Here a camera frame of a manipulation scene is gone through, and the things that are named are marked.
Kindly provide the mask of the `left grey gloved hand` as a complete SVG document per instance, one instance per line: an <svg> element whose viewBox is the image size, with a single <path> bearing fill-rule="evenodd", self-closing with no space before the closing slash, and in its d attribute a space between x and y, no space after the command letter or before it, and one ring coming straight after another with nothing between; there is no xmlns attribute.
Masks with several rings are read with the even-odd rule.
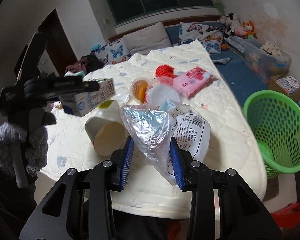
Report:
<svg viewBox="0 0 300 240"><path fill-rule="evenodd" d="M56 124L52 113L45 112L42 125L30 134L18 125L5 122L0 126L0 168L10 176L14 169L10 148L14 144L25 145L25 160L27 173L34 177L38 171L47 165L48 133L46 126Z"/></svg>

